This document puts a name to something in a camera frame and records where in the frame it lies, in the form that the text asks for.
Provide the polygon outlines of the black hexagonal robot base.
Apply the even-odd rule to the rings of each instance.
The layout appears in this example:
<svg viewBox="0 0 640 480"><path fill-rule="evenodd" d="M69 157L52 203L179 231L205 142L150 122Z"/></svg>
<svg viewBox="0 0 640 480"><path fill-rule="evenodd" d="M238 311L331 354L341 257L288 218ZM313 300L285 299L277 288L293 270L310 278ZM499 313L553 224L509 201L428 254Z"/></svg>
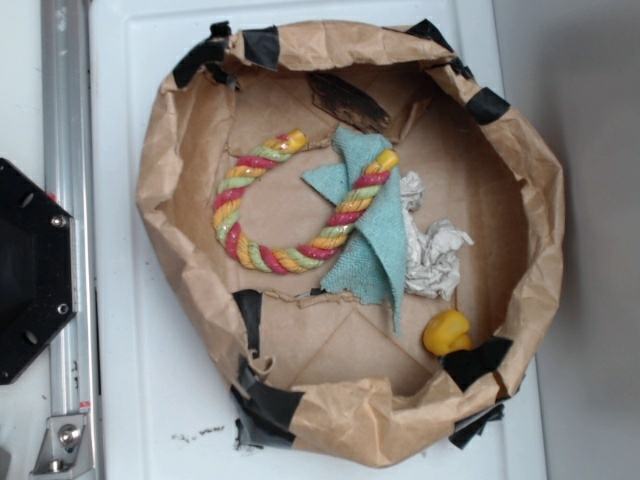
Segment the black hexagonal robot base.
<svg viewBox="0 0 640 480"><path fill-rule="evenodd" d="M1 160L1 383L16 381L75 316L73 217Z"/></svg>

